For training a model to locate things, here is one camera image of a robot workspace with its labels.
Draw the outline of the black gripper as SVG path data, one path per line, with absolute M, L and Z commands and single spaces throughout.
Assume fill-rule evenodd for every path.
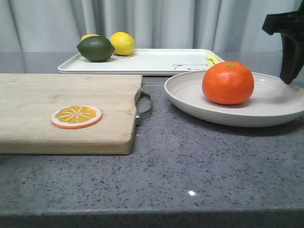
M 304 31 L 304 3 L 297 11 L 267 14 L 262 30 L 269 35 L 282 33 L 282 66 L 280 78 L 289 85 L 297 78 L 304 66 L 304 37 L 292 33 Z

